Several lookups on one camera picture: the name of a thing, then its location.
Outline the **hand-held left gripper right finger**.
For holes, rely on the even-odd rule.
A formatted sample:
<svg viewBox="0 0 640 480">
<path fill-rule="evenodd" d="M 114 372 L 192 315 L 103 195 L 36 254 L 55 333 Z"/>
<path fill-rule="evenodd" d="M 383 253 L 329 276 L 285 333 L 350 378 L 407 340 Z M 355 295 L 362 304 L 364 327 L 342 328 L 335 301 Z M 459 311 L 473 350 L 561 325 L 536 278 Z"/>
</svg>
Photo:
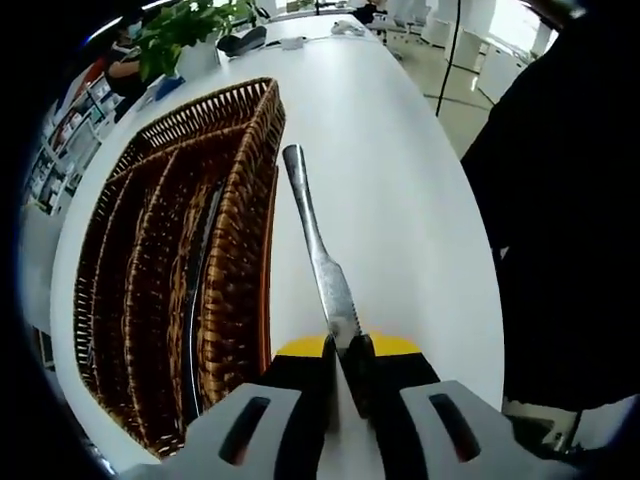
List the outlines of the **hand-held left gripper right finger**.
<svg viewBox="0 0 640 480">
<path fill-rule="evenodd" d="M 573 466 L 521 446 L 511 422 L 457 381 L 404 385 L 410 359 L 382 365 L 373 340 L 356 335 L 348 347 L 348 384 L 372 424 L 388 479 L 572 479 Z"/>
</svg>

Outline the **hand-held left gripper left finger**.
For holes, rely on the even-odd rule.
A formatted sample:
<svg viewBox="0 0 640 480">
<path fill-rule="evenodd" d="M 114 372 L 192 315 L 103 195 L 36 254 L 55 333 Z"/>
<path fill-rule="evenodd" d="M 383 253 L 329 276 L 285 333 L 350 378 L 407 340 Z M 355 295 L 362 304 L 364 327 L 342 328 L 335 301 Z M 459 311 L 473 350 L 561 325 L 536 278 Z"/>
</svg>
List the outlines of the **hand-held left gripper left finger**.
<svg viewBox="0 0 640 480">
<path fill-rule="evenodd" d="M 314 479 L 329 422 L 335 345 L 327 336 L 282 347 L 265 372 L 194 420 L 184 445 L 122 479 Z"/>
</svg>

